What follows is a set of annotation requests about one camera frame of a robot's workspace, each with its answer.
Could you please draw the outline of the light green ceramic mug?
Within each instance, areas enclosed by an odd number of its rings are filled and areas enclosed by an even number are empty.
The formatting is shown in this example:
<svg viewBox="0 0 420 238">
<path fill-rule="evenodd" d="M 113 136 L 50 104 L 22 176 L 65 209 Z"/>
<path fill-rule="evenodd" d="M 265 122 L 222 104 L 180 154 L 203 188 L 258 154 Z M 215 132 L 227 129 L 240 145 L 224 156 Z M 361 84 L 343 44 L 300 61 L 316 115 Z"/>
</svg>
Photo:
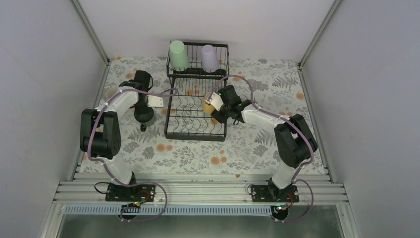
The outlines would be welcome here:
<svg viewBox="0 0 420 238">
<path fill-rule="evenodd" d="M 106 100 L 109 100 L 118 90 L 119 90 L 118 87 L 109 88 L 105 93 Z"/>
</svg>

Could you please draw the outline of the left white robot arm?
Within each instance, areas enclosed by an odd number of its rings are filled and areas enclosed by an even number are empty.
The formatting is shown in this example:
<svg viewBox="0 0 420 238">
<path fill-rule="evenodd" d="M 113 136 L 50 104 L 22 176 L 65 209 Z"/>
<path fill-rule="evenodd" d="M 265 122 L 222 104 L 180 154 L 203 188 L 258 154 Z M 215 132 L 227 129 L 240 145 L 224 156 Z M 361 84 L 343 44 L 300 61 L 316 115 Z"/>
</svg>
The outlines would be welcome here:
<svg viewBox="0 0 420 238">
<path fill-rule="evenodd" d="M 143 70 L 136 71 L 134 78 L 122 82 L 112 96 L 95 109 L 84 109 L 81 113 L 80 149 L 91 161 L 99 161 L 111 176 L 110 189 L 126 201 L 138 194 L 135 175 L 123 160 L 116 159 L 122 138 L 119 120 L 126 111 L 133 109 L 134 118 L 144 132 L 154 117 L 146 93 L 152 88 L 152 76 Z"/>
</svg>

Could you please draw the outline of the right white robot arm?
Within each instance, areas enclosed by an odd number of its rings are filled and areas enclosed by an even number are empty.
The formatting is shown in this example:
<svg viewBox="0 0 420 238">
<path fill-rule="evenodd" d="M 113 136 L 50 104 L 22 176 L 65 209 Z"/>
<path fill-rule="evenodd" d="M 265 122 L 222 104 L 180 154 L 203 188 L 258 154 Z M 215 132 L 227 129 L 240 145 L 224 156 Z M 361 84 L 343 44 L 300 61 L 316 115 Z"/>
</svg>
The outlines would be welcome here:
<svg viewBox="0 0 420 238">
<path fill-rule="evenodd" d="M 278 115 L 259 107 L 250 99 L 242 100 L 232 85 L 205 95 L 205 110 L 219 123 L 228 119 L 256 126 L 263 135 L 270 136 L 277 146 L 279 167 L 268 180 L 267 193 L 271 200 L 280 202 L 291 189 L 293 179 L 304 163 L 313 160 L 318 144 L 305 118 L 300 114 Z"/>
</svg>

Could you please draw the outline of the yellow ceramic mug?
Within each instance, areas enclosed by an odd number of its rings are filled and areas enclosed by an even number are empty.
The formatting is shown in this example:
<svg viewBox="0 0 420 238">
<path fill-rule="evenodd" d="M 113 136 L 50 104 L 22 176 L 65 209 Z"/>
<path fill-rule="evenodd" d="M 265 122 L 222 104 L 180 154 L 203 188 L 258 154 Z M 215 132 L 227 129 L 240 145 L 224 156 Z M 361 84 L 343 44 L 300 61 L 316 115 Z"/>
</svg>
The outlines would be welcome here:
<svg viewBox="0 0 420 238">
<path fill-rule="evenodd" d="M 202 110 L 206 115 L 212 117 L 212 120 L 217 121 L 216 115 L 219 113 L 223 101 L 221 97 L 215 92 L 207 92 L 202 103 Z"/>
</svg>

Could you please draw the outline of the dark green ceramic mug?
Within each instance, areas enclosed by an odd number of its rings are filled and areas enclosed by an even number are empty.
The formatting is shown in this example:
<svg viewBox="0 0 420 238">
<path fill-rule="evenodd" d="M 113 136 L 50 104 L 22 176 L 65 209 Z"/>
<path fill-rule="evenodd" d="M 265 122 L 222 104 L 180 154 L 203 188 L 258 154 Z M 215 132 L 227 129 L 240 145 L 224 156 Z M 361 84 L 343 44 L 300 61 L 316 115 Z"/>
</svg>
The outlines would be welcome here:
<svg viewBox="0 0 420 238">
<path fill-rule="evenodd" d="M 147 105 L 135 105 L 134 106 L 134 118 L 140 123 L 140 131 L 145 132 L 147 129 L 147 123 L 153 119 L 154 110 L 152 107 Z"/>
</svg>

